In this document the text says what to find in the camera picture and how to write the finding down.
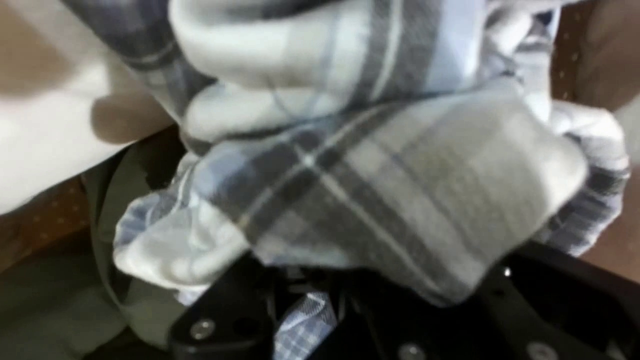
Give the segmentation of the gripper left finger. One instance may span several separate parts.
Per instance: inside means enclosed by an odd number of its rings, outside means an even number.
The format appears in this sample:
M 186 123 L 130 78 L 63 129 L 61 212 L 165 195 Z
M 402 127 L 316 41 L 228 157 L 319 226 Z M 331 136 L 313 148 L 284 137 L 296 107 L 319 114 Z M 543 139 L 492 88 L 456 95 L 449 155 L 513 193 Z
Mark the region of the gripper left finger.
M 272 360 L 287 280 L 285 269 L 243 255 L 170 328 L 174 360 Z

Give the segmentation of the white cloth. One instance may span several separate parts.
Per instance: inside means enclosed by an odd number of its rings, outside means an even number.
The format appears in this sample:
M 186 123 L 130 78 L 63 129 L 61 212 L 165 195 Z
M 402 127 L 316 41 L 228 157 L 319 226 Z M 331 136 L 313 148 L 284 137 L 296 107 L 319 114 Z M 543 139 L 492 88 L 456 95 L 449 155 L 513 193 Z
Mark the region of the white cloth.
M 61 0 L 0 0 L 0 215 L 172 124 Z

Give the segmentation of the grey white checked garment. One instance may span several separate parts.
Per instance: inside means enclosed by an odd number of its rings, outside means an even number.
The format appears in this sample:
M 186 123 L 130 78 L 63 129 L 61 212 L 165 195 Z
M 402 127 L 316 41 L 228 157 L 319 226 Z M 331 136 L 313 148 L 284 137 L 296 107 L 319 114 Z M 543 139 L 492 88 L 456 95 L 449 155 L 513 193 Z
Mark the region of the grey white checked garment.
M 582 255 L 631 164 L 610 112 L 551 96 L 541 16 L 574 1 L 62 0 L 185 150 L 115 267 L 185 312 L 251 255 L 286 271 L 272 360 L 346 360 L 357 272 L 444 308 L 525 244 Z

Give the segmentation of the olive green laundry basket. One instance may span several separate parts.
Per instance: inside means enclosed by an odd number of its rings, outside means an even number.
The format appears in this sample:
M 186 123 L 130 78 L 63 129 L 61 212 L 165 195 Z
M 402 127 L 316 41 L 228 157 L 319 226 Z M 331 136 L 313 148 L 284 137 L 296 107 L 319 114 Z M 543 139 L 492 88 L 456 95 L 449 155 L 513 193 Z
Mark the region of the olive green laundry basket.
M 174 127 L 82 175 L 87 228 L 0 272 L 0 360 L 173 360 L 173 292 L 119 271 L 115 224 L 135 198 L 165 188 L 185 148 Z

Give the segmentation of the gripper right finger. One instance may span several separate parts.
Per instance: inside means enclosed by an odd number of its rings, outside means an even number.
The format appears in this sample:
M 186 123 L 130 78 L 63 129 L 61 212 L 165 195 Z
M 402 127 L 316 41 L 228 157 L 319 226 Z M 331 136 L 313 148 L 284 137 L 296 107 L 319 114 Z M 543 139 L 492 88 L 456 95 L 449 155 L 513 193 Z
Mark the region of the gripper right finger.
M 640 360 L 640 285 L 541 244 L 438 307 L 369 271 L 350 282 L 363 322 L 346 360 Z

